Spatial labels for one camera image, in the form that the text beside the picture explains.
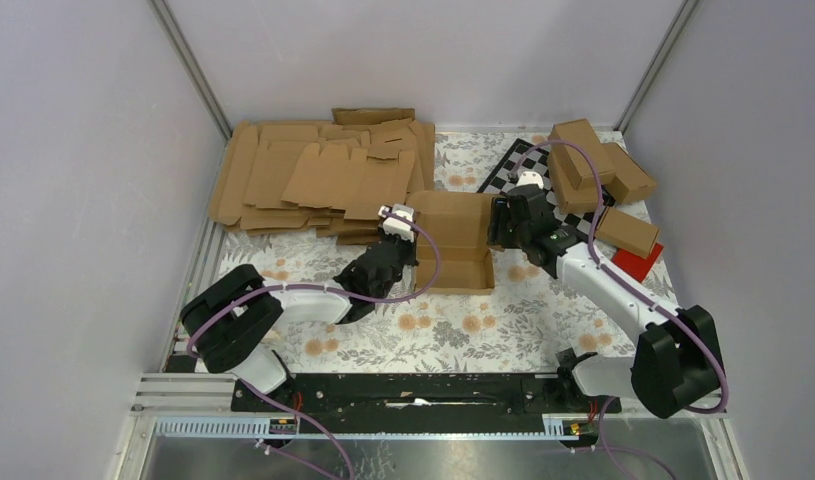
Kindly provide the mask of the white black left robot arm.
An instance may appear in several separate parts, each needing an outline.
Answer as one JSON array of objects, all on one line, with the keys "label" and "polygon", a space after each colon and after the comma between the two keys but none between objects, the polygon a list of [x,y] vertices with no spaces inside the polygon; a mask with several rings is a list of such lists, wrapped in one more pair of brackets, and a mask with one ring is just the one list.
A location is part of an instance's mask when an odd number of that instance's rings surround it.
[{"label": "white black left robot arm", "polygon": [[180,321],[189,335],[187,351],[210,373],[230,373],[255,388],[255,398],[271,411],[292,401],[289,370],[261,343],[278,323],[355,323],[374,311],[381,298],[415,265],[413,244],[385,235],[338,275],[309,289],[265,283],[243,264],[186,304]]}]

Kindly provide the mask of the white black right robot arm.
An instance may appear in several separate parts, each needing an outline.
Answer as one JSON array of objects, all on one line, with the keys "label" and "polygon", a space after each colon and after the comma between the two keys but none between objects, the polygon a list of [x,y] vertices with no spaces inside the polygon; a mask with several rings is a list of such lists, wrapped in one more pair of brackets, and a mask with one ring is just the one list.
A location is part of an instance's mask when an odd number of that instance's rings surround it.
[{"label": "white black right robot arm", "polygon": [[590,300],[634,344],[631,357],[560,354],[556,396],[566,410],[580,412],[596,397],[636,399],[662,419],[682,410],[726,410],[730,388],[712,315],[700,306],[682,308],[619,269],[555,217],[538,186],[515,187],[492,200],[488,243],[522,251]]}]

